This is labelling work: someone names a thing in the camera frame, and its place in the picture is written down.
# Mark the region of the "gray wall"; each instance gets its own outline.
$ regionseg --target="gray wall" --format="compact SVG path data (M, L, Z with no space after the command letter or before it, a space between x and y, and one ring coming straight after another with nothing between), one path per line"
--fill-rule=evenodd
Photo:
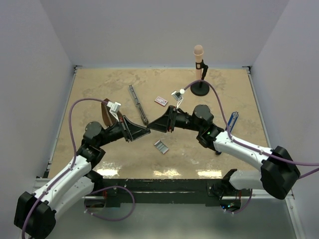
M0 2L0 234L18 238L17 199L44 172L72 65L39 0Z
M74 64L252 65L288 0L41 0Z
M319 135L319 1L290 0L253 65L253 82L272 147L294 161L317 162ZM313 168L299 167L302 173ZM307 238L319 234L319 173L293 189Z

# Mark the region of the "red and white box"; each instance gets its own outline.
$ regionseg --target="red and white box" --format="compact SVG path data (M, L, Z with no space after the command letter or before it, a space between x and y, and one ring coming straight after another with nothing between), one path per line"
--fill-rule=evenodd
M159 97L159 96L155 99L155 102L160 104L163 107L166 106L166 104L168 103L167 100L165 100L165 99L163 99L162 97Z

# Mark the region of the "beige table surface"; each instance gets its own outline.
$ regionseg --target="beige table surface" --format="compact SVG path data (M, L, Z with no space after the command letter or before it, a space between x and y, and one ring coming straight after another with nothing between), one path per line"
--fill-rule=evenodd
M128 91L132 84L149 121L163 115L168 105L176 101L170 95L184 88L195 78L194 69L79 69L67 106L80 98L109 98L122 104L121 113L129 120L143 125ZM261 120L246 70L209 69L205 78L217 90L227 120L233 111L239 118L232 133L251 143L267 146ZM168 100L166 107L154 102L157 96ZM197 97L187 90L181 109L192 113L199 104L208 105L214 122L225 127L216 97L212 91ZM71 159L73 149L65 114L53 156L49 178L54 177ZM72 125L77 147L80 146L85 126L91 121L102 125L101 105L98 102L80 102L72 114ZM253 170L250 165L226 153L215 155L196 140L196 132L176 128L173 133L152 130L134 142L124 139L103 146L106 154L95 170L105 178L220 178L230 169ZM161 154L155 147L157 140L169 147Z

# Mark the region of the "peach-colored cylinder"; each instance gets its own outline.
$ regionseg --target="peach-colored cylinder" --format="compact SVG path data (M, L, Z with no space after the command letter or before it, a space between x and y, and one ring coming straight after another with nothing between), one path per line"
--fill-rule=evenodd
M203 47L201 45L196 45L194 47L195 62L197 66L196 68L200 67L200 63L203 59L203 54L204 54ZM201 80L201 69L199 70L196 69L195 76L196 76L195 80Z

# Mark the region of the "white connector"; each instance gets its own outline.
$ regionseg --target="white connector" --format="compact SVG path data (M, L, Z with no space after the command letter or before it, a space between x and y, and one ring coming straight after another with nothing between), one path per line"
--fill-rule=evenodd
M109 101L108 104L107 104L107 107L110 107L110 113L111 113L111 115L113 115L114 118L115 118L117 121L120 121L117 113L118 113L118 111L119 111L119 109L120 109L120 107L121 107L121 104L118 103L118 102L113 103L113 102Z
M174 97L174 99L177 101L176 108L180 106L181 102L183 101L183 94L185 93L184 89L180 89L178 92L174 91L171 95Z

